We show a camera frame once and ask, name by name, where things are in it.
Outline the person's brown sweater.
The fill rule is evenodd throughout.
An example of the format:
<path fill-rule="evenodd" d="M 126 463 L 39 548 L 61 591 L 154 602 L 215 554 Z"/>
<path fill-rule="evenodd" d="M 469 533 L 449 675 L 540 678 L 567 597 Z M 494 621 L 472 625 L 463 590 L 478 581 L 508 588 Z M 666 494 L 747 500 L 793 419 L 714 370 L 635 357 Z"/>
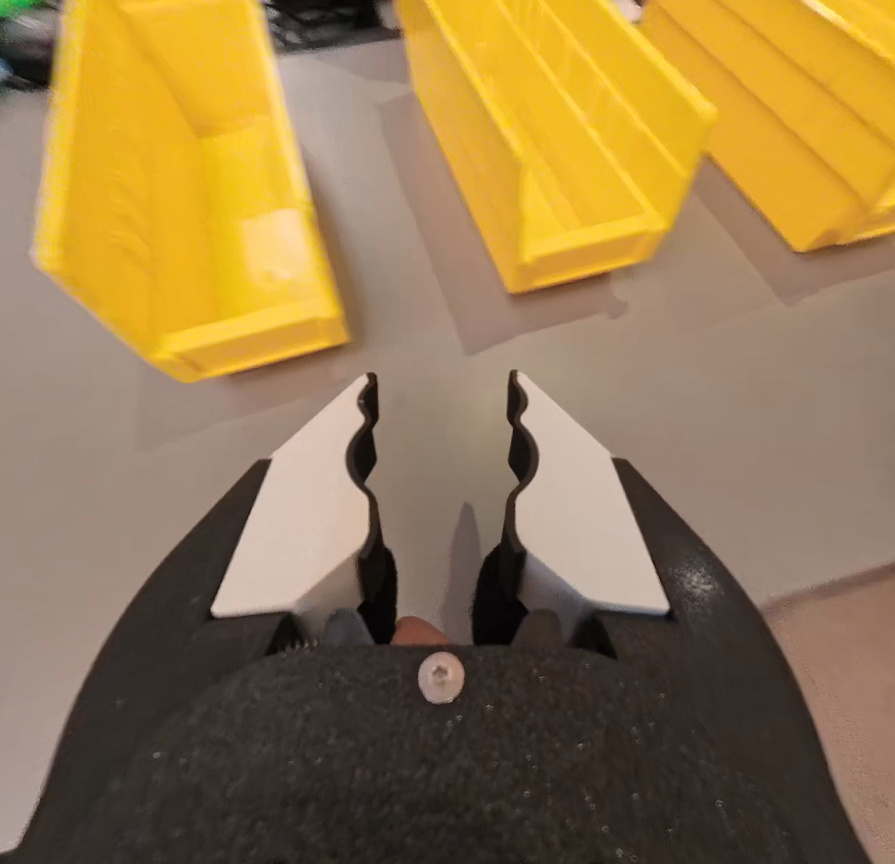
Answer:
<path fill-rule="evenodd" d="M 451 641 L 429 622 L 416 616 L 404 616 L 397 620 L 390 643 L 393 646 L 449 646 Z"/>

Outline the grey desk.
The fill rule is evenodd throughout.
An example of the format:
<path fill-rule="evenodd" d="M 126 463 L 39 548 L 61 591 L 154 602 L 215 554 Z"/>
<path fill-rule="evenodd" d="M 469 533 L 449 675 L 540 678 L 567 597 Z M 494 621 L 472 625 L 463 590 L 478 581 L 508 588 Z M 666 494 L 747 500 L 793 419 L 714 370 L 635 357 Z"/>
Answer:
<path fill-rule="evenodd" d="M 162 559 L 360 374 L 399 611 L 460 624 L 526 373 L 756 601 L 893 561 L 893 236 L 789 251 L 705 162 L 657 254 L 509 296 L 400 41 L 282 59 L 349 345 L 181 384 L 33 269 L 48 97 L 2 94 L 2 850 L 90 665 Z"/>

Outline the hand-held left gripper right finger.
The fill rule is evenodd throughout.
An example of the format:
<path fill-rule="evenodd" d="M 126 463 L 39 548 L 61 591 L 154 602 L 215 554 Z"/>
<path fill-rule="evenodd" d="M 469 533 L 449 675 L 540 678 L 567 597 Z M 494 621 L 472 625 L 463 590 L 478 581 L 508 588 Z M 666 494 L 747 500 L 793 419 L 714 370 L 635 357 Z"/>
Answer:
<path fill-rule="evenodd" d="M 530 377 L 508 379 L 509 491 L 473 598 L 476 646 L 610 646 L 602 619 L 672 606 L 615 458 Z"/>

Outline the person's beige trousers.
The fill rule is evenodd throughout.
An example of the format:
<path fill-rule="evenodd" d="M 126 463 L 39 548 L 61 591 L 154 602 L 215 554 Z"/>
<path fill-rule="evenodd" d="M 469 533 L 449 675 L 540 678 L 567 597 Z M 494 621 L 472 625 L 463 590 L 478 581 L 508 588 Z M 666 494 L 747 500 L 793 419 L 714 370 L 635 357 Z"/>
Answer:
<path fill-rule="evenodd" d="M 833 780 L 872 862 L 894 861 L 894 566 L 769 601 Z"/>

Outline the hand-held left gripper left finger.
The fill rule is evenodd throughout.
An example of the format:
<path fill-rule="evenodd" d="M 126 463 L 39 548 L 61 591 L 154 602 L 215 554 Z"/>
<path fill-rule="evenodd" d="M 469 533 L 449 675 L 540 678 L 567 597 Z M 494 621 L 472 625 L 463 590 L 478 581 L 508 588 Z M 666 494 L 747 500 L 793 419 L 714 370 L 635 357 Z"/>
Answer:
<path fill-rule="evenodd" d="M 269 458 L 210 607 L 216 619 L 289 613 L 307 639 L 354 611 L 392 640 L 397 567 L 368 480 L 377 464 L 379 385 L 364 373 Z"/>

